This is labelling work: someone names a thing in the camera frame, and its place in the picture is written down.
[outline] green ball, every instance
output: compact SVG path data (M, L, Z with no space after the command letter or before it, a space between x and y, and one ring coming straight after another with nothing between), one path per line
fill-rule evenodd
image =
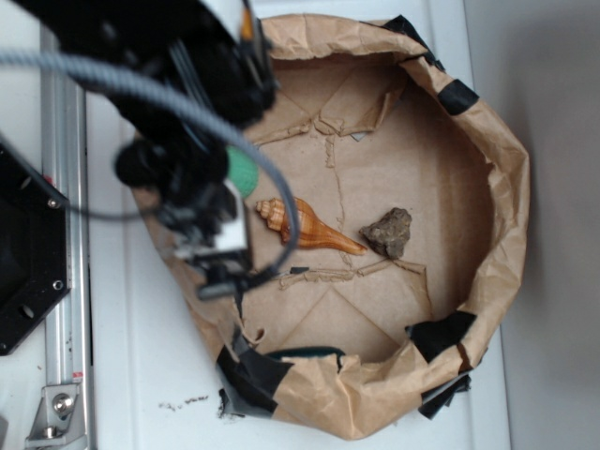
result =
M259 168L244 152L228 145L229 171L227 177L232 181L243 198L246 198L259 184Z

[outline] seashell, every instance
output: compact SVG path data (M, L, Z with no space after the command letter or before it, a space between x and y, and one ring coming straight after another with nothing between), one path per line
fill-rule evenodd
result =
M365 254L366 247L322 223L304 200L298 198L295 200L300 220L300 239L298 241L300 248L335 248L352 255ZM284 244L290 240L290 224L282 200L272 199L257 202L256 210L266 220L267 227L281 233L281 240Z

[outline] rock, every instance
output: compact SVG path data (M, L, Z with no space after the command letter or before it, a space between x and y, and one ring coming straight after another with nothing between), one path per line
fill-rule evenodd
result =
M399 260L404 254L404 246L411 238L412 221L413 218L406 209L394 208L380 221L361 228L360 233L377 253Z

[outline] paper bag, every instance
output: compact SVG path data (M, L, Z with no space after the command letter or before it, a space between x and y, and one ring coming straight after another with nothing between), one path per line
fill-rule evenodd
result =
M235 412L344 439L415 408L431 417L468 387L521 283L527 153L402 17L380 27L292 15L262 26L281 89L247 135L295 196L358 242L361 227L406 209L404 256L297 250L284 271L304 271L248 292L240 313L230 298L199 301L203 278L164 251L172 237L151 218L149 232ZM248 208L276 195L261 175ZM255 213L250 229L261 267L280 237Z

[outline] black metal plate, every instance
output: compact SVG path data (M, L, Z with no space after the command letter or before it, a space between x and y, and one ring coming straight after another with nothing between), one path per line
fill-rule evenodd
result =
M67 213L55 206L0 138L0 356L68 292Z

